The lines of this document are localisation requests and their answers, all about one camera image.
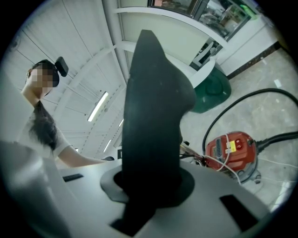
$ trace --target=concrete floor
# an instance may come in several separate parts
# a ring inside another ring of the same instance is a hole
[[[197,152],[202,152],[202,140],[210,123],[241,96],[263,88],[281,88],[298,98],[298,74],[289,55],[279,49],[230,80],[231,96],[221,105],[203,114],[189,112],[181,121],[183,138]],[[232,131],[243,131],[255,140],[298,129],[298,108],[284,95],[265,93],[249,98],[229,110],[213,127],[207,143]],[[259,155],[258,170],[263,179],[258,185],[249,181],[244,187],[254,193],[270,209],[276,208],[289,194],[297,180],[298,169],[273,162],[298,166],[298,139],[275,143]]]

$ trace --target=yellow label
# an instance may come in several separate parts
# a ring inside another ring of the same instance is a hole
[[[235,145],[235,141],[230,141],[230,153],[233,153],[236,151],[236,145]]]

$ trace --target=person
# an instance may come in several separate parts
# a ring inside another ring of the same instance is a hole
[[[56,66],[42,60],[28,70],[21,94],[33,106],[33,113],[25,124],[18,142],[36,150],[42,157],[59,157],[66,165],[78,167],[105,162],[80,155],[65,139],[41,99],[59,84]]]

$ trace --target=ceiling light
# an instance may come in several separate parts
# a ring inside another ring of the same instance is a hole
[[[104,100],[107,98],[108,96],[108,92],[105,92],[102,97],[99,99],[97,105],[95,106],[94,110],[92,111],[91,115],[88,118],[88,121],[92,121],[94,116],[96,115],[97,111],[99,110],[99,108],[101,107],[101,105],[103,104]]]
[[[106,148],[104,148],[103,152],[105,152],[105,151],[107,150],[107,148],[108,148],[109,144],[111,143],[111,141],[112,141],[112,140],[109,140],[109,141],[108,141],[108,143],[107,143],[107,145],[106,145]]]
[[[119,127],[122,125],[123,121],[124,121],[124,119],[122,119],[122,121],[120,122]]]

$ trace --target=green container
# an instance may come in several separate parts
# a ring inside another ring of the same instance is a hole
[[[223,103],[231,95],[228,78],[217,68],[213,68],[209,76],[195,87],[196,104],[192,112],[203,113]]]

